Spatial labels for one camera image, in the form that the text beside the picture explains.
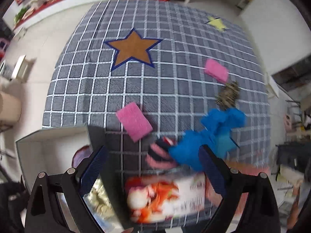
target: cardboard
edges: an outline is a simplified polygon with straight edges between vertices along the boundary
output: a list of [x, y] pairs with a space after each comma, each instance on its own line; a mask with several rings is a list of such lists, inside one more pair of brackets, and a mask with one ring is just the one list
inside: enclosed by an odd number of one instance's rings
[[[105, 145], [105, 130], [94, 126], [74, 126], [35, 131], [16, 141], [17, 155], [25, 185], [31, 192], [38, 174], [63, 174], [71, 168], [72, 158], [81, 147], [89, 145], [92, 151]], [[126, 199], [121, 188], [121, 176], [115, 173], [112, 160], [103, 164], [100, 176], [111, 205], [124, 229], [133, 227], [129, 219]], [[63, 194], [58, 194], [69, 228], [78, 232]]]

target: white tile floor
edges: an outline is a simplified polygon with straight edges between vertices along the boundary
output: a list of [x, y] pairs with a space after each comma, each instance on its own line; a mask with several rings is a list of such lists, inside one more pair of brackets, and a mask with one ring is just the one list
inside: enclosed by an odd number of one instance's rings
[[[238, 17], [240, 10], [228, 5], [225, 0], [191, 0], [188, 6], [211, 12], [243, 26]], [[6, 89], [8, 93], [21, 99], [22, 114], [19, 123], [12, 130], [1, 134], [3, 150], [14, 155], [14, 141], [41, 128], [45, 99], [55, 63], [75, 26], [90, 7], [91, 4], [86, 4], [50, 16], [30, 27], [22, 39], [11, 42], [5, 56], [7, 63], [15, 64], [22, 54], [26, 54], [28, 58], [36, 58], [36, 62], [27, 83], [13, 82]], [[287, 111], [284, 107], [287, 99], [289, 97], [280, 92], [280, 98], [275, 97], [269, 100], [272, 147], [285, 141], [283, 116]], [[21, 173], [16, 161], [4, 157], [1, 164], [7, 168], [14, 180], [19, 180]]]

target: blue towel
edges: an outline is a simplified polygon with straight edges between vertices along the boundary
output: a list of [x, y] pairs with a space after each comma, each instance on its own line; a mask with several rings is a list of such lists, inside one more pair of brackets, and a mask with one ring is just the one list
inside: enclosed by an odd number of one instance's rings
[[227, 151], [236, 148], [230, 138], [230, 131], [232, 128], [244, 126], [245, 114], [236, 108], [225, 111], [212, 109], [201, 119], [201, 123], [205, 130], [186, 130], [183, 139], [176, 146], [169, 148], [169, 154], [176, 162], [186, 164], [196, 171], [203, 170], [198, 156], [201, 145], [207, 144], [220, 158], [223, 158]]

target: pink sponge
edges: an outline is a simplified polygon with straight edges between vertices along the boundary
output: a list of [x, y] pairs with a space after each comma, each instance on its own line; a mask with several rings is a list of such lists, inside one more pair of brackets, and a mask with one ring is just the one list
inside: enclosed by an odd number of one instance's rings
[[213, 59], [206, 61], [205, 73], [223, 83], [227, 82], [229, 76], [228, 69]]
[[134, 142], [152, 131], [151, 124], [144, 117], [136, 103], [127, 104], [116, 115]]

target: table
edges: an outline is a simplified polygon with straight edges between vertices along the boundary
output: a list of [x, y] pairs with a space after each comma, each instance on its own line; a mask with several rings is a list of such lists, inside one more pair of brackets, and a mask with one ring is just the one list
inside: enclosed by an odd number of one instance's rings
[[[270, 150], [270, 115], [264, 76], [243, 30], [223, 20], [227, 30], [206, 24], [209, 13], [177, 3], [156, 0], [110, 0], [94, 4], [82, 18], [63, 49], [49, 87], [43, 127], [88, 123], [106, 127], [106, 142], [122, 181], [129, 176], [154, 173], [144, 158], [159, 136], [179, 139], [187, 129], [202, 130], [200, 119], [216, 108], [222, 84], [204, 73], [208, 58], [230, 71], [240, 86], [237, 108], [247, 122], [232, 138], [240, 148], [227, 159], [267, 164]], [[132, 28], [143, 37], [163, 41], [151, 49], [155, 68], [129, 61], [111, 70], [114, 49], [106, 40], [122, 39]], [[115, 113], [136, 102], [153, 132], [133, 143]], [[211, 218], [205, 210], [151, 229], [191, 225]]]

